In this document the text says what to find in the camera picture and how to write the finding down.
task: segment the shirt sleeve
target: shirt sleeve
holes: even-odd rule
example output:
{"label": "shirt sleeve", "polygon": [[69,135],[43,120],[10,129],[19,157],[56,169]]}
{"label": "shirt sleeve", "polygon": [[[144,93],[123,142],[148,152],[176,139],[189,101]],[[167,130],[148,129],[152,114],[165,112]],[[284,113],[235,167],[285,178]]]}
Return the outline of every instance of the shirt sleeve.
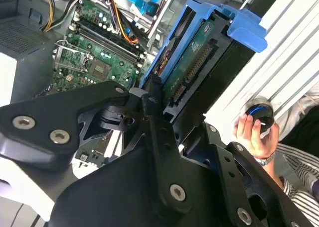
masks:
{"label": "shirt sleeve", "polygon": [[285,178],[281,178],[283,182],[283,191],[305,215],[305,217],[313,224],[319,227],[319,203],[307,191],[295,190]]}
{"label": "shirt sleeve", "polygon": [[319,158],[280,143],[276,151],[283,154],[287,163],[299,177],[307,191],[317,196],[319,190],[314,188],[314,183],[319,180]]}

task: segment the white metal panel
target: white metal panel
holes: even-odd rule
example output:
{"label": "white metal panel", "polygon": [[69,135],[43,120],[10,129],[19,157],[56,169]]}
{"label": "white metal panel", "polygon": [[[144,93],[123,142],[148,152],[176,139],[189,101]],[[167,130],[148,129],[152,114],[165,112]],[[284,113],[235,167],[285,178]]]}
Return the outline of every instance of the white metal panel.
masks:
{"label": "white metal panel", "polygon": [[222,140],[244,105],[257,96],[271,101],[278,118],[318,80],[319,0],[277,0],[263,17],[268,47],[255,54],[206,114]]}

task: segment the finger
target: finger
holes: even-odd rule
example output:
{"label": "finger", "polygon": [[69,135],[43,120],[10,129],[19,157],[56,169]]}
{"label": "finger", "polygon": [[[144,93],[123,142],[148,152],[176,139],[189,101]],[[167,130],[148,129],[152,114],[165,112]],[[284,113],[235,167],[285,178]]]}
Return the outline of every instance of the finger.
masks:
{"label": "finger", "polygon": [[251,132],[253,128],[253,116],[248,115],[244,127],[243,138],[246,140],[251,139]]}
{"label": "finger", "polygon": [[237,137],[237,129],[238,129],[238,125],[234,126],[233,135],[234,135],[235,137]]}
{"label": "finger", "polygon": [[271,140],[272,143],[277,144],[279,139],[279,126],[277,123],[274,123],[270,128],[269,139]]}
{"label": "finger", "polygon": [[246,119],[247,119],[247,114],[243,114],[239,119],[238,128],[237,128],[237,138],[242,137],[243,135]]}
{"label": "finger", "polygon": [[260,128],[261,128],[261,122],[259,121],[259,119],[257,119],[253,125],[252,132],[251,132],[251,143],[253,144],[255,149],[263,146],[260,139]]}

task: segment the yellow wire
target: yellow wire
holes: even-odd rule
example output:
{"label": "yellow wire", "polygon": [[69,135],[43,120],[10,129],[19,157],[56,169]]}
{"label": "yellow wire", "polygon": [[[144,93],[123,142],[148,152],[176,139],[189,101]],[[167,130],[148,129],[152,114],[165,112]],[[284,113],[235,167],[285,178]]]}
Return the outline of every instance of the yellow wire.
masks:
{"label": "yellow wire", "polygon": [[46,32],[48,30],[48,28],[50,28],[52,22],[53,22],[53,4],[51,2],[51,0],[48,0],[49,2],[49,5],[50,5],[50,16],[49,16],[49,20],[48,20],[48,23],[44,29],[44,31]]}
{"label": "yellow wire", "polygon": [[118,22],[119,22],[119,27],[121,29],[121,32],[124,36],[124,38],[130,42],[130,43],[137,43],[137,39],[134,39],[134,40],[131,40],[126,34],[125,34],[125,31],[123,29],[123,26],[122,26],[122,22],[121,22],[121,18],[120,18],[120,15],[119,15],[119,11],[118,11],[118,8],[116,7],[116,4],[114,3],[114,6],[115,6],[115,13],[116,13],[116,17],[118,18]]}

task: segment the watch strap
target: watch strap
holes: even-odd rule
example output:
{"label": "watch strap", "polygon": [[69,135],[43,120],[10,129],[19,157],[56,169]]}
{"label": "watch strap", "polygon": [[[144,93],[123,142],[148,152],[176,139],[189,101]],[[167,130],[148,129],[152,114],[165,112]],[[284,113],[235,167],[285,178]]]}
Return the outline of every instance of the watch strap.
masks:
{"label": "watch strap", "polygon": [[274,160],[276,156],[276,152],[274,151],[273,154],[271,154],[268,158],[257,158],[254,157],[255,160],[261,165],[261,166],[266,166],[268,165],[272,160]]}

